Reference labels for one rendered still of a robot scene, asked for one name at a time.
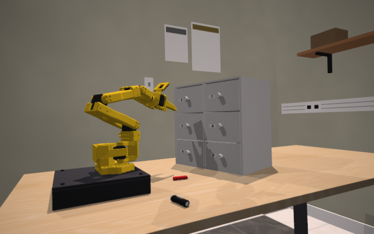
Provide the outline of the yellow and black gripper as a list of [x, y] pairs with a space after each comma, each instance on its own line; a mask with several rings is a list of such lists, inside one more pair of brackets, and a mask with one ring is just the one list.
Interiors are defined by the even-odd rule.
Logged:
[[153, 99], [149, 103], [144, 103], [146, 107], [149, 107], [151, 109], [158, 109], [162, 111], [167, 111], [168, 109], [171, 109], [173, 111], [177, 111], [176, 107], [167, 101], [167, 97], [162, 94], [161, 92], [164, 91], [169, 86], [169, 82], [165, 83], [159, 83], [155, 88], [153, 93]]

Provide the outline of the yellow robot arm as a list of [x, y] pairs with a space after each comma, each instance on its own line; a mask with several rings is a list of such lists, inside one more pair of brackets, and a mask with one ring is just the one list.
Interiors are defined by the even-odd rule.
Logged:
[[95, 169], [101, 175], [133, 171], [134, 164], [128, 162], [135, 161], [139, 157], [140, 131], [136, 130], [140, 126], [139, 122], [111, 109], [107, 104], [128, 99], [144, 104], [152, 101], [152, 95], [153, 92], [145, 86], [126, 86], [120, 87], [118, 92], [93, 95], [91, 103], [86, 104], [85, 113], [122, 129], [119, 132], [120, 142], [96, 144], [98, 162], [95, 164]]

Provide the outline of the grey chest of drawers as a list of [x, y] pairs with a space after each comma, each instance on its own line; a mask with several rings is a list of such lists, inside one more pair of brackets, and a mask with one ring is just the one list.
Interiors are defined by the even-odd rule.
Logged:
[[[204, 87], [205, 84], [224, 82], [239, 79], [240, 108], [205, 110]], [[272, 166], [272, 142], [271, 142], [271, 104], [270, 104], [270, 81], [237, 76], [195, 84], [174, 87], [174, 106], [176, 107], [176, 89], [199, 86], [203, 87], [203, 111], [176, 112], [175, 116], [175, 158], [176, 164], [209, 169], [236, 175], [247, 175]], [[240, 112], [241, 141], [205, 139], [205, 114], [221, 112]], [[177, 114], [203, 113], [204, 138], [176, 137]], [[177, 140], [193, 139], [204, 141], [204, 167], [177, 162]], [[222, 141], [241, 143], [241, 170], [242, 173], [224, 171], [206, 167], [206, 141]]]

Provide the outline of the black cylinder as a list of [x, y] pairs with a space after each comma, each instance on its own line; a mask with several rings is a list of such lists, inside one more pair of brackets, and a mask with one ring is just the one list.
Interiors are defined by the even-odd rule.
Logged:
[[179, 204], [179, 205], [181, 205], [183, 207], [186, 207], [186, 208], [189, 206], [189, 200], [181, 198], [181, 197], [176, 196], [176, 195], [172, 195], [170, 197], [170, 200], [172, 202], [177, 203], [177, 204]]

